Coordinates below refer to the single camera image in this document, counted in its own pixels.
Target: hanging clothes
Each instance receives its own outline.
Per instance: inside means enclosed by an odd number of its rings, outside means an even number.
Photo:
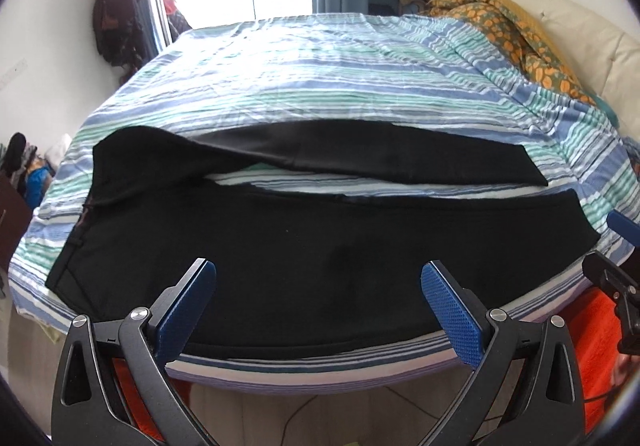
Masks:
[[[140,23],[136,18],[139,0],[95,0],[93,25],[98,53],[111,64],[122,66],[126,82],[148,58]]]

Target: bed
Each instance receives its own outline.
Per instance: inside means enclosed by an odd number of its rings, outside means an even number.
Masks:
[[[640,103],[633,96],[640,88],[640,45],[567,0],[514,1],[542,19],[580,79],[616,110],[620,133],[600,110],[528,82],[479,31],[452,18],[299,16],[188,32],[94,111],[74,137],[10,265],[18,312],[60,333],[68,328],[75,314],[45,281],[82,212],[91,185],[92,148],[120,127],[141,124],[193,136],[260,122],[364,119],[519,143],[548,178],[545,192],[577,191],[587,219],[602,235],[596,248],[621,263],[632,247],[607,229],[605,220],[618,209],[640,221],[640,188],[620,135],[640,138]],[[584,35],[586,29],[593,37]],[[443,50],[455,60],[447,61],[446,72],[442,60],[434,58]],[[415,72],[416,64],[440,70]],[[464,86],[468,100],[456,99],[457,86]],[[212,178],[222,185],[347,195],[543,193],[539,187],[513,185],[398,185],[269,167]],[[514,318],[540,320],[587,285],[577,261],[504,308]],[[183,355],[167,371],[175,378],[246,392],[332,393],[404,381],[455,361],[439,332],[302,360]]]

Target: wall switch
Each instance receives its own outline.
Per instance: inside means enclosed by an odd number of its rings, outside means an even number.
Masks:
[[[12,80],[18,77],[21,73],[23,73],[27,69],[27,60],[21,59],[17,63],[9,68],[2,77],[0,77],[0,90],[6,87]]]

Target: yellow blanket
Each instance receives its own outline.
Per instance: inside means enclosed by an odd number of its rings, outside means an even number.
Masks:
[[[431,0],[426,16],[449,16],[479,29],[527,79],[595,105],[542,26],[511,0]]]

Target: wooden floor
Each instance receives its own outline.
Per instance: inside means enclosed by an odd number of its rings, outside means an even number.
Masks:
[[[62,341],[52,343],[34,321],[0,300],[0,366],[36,423],[50,433],[53,384]],[[489,417],[500,415],[513,391],[514,365]],[[372,390],[317,396],[258,396],[194,385],[191,409],[222,446],[415,446],[469,375],[465,366]],[[485,423],[481,434],[497,425]]]

